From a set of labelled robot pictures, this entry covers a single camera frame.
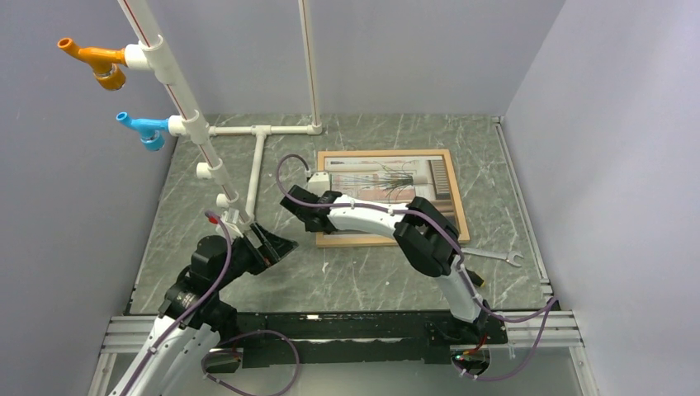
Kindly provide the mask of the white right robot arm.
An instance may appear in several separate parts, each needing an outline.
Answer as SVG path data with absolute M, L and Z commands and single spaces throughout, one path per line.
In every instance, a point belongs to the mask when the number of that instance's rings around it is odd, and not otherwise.
M 449 338 L 464 343 L 488 339 L 490 306 L 478 292 L 485 279 L 464 267 L 456 227 L 428 200 L 384 204 L 339 191 L 317 196 L 294 185 L 280 205 L 310 233 L 355 231 L 394 240 L 409 264 L 441 290 L 455 321 L 456 336 Z

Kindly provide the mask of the wooden picture frame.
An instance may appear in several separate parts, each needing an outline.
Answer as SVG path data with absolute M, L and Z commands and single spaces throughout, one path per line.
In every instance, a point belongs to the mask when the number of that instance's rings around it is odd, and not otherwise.
M 471 240 L 452 156 L 447 149 L 321 151 L 317 172 L 331 175 L 332 191 L 382 204 L 428 200 L 458 230 L 458 241 Z

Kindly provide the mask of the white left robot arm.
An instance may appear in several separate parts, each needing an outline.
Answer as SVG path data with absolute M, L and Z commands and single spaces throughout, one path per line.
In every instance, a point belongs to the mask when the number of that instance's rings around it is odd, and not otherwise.
M 238 311 L 221 301 L 220 291 L 244 274 L 259 275 L 298 244 L 254 224 L 248 236 L 202 238 L 190 263 L 167 290 L 143 346 L 113 395 L 171 395 L 182 377 L 215 347 L 239 334 Z

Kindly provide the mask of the black yellow screwdriver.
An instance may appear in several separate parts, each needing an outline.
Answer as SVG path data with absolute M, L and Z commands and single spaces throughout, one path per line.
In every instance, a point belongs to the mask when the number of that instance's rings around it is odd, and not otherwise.
M 466 269 L 466 274 L 474 287 L 480 288 L 485 285 L 485 280 L 481 276 L 476 274 L 474 271 Z

